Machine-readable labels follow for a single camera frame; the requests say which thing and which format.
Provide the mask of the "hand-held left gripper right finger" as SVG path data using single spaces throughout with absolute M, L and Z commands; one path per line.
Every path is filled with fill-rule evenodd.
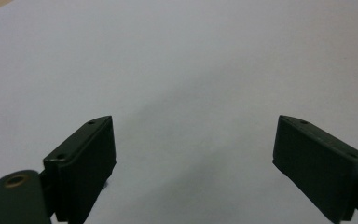
M 333 224 L 358 211 L 358 150 L 335 136 L 279 116 L 272 162 Z

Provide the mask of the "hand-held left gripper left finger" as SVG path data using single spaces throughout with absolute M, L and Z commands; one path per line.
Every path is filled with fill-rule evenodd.
M 48 213 L 84 224 L 117 163 L 113 119 L 92 119 L 43 159 Z

